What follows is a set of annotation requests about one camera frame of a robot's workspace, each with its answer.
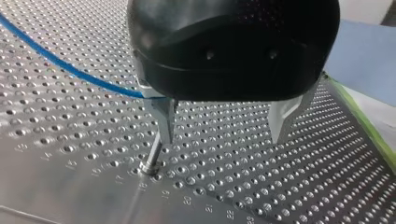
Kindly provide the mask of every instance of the blue tube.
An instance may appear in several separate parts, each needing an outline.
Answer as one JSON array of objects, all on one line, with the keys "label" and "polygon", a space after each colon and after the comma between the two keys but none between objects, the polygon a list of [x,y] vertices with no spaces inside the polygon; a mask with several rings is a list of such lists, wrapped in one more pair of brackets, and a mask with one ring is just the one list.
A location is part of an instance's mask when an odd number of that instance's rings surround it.
[{"label": "blue tube", "polygon": [[37,51],[37,53],[43,55],[48,60],[53,62],[54,64],[60,66],[65,71],[73,74],[76,77],[84,79],[92,84],[107,89],[109,91],[114,91],[123,95],[131,96],[134,98],[144,99],[145,97],[142,95],[140,91],[129,91],[120,86],[113,85],[111,83],[105,82],[102,79],[97,77],[93,77],[83,71],[78,70],[72,64],[63,61],[58,58],[55,54],[51,53],[49,50],[44,49],[39,44],[37,44],[29,35],[25,34],[22,30],[18,29],[14,24],[12,24],[3,14],[0,13],[0,22],[3,24],[12,34],[19,37],[26,44],[28,44],[32,49]]}]

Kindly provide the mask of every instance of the green edge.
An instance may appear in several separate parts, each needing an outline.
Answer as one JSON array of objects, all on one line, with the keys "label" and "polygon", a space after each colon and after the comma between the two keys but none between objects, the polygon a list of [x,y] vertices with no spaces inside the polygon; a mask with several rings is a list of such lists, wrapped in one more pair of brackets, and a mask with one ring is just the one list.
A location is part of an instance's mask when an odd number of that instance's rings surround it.
[{"label": "green edge", "polygon": [[373,141],[375,146],[378,148],[384,160],[389,165],[390,169],[396,174],[396,153],[392,151],[392,149],[388,146],[388,144],[384,141],[381,134],[376,130],[370,120],[364,115],[359,106],[353,100],[353,98],[347,93],[344,87],[339,84],[337,81],[331,79],[334,87],[339,91],[340,95],[346,101],[346,105],[352,114],[358,119],[358,122],[363,127],[364,131],[367,132],[370,139]]}]

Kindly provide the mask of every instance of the metal pin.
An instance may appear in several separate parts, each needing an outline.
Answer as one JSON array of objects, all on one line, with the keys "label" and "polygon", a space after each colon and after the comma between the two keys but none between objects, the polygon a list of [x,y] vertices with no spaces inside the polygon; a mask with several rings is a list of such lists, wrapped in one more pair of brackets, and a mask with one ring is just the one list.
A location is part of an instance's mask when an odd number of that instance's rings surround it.
[{"label": "metal pin", "polygon": [[139,164],[139,168],[143,173],[147,175],[157,174],[158,170],[160,169],[158,157],[160,156],[162,147],[163,144],[161,143],[160,132],[157,132],[150,153]]}]

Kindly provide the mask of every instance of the perforated metal sheet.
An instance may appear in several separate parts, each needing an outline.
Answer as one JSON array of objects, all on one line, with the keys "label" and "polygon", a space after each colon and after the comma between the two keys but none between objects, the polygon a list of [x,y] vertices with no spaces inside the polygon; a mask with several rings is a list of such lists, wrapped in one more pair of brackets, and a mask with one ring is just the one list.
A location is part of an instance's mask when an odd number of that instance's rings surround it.
[{"label": "perforated metal sheet", "polygon": [[[134,89],[125,5],[2,0],[0,11],[61,58]],[[396,223],[395,177],[326,81],[281,145],[269,105],[180,103],[175,143],[147,177],[137,167],[156,121],[140,100],[73,78],[2,26],[0,53],[0,221]]]}]

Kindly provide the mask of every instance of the robot end effector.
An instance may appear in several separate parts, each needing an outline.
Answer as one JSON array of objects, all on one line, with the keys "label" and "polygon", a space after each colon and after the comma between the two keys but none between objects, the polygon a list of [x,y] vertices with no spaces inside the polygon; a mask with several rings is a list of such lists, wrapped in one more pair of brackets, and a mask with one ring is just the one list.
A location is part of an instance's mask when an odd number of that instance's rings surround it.
[{"label": "robot end effector", "polygon": [[272,102],[273,142],[285,139],[314,96],[339,18],[337,0],[130,0],[138,84],[159,124],[142,171],[154,174],[161,144],[172,143],[178,100]]}]

